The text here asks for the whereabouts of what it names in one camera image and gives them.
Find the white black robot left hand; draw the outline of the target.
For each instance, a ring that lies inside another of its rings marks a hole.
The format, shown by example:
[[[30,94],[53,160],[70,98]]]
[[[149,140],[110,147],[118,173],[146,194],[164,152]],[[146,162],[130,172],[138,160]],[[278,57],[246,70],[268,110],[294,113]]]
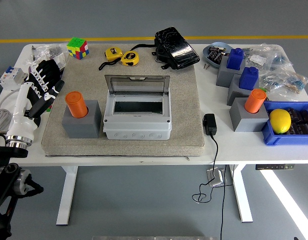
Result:
[[[55,60],[42,60],[30,67],[28,78],[21,85],[12,120],[7,131],[7,142],[30,145],[41,115],[55,101],[64,86],[61,70]]]

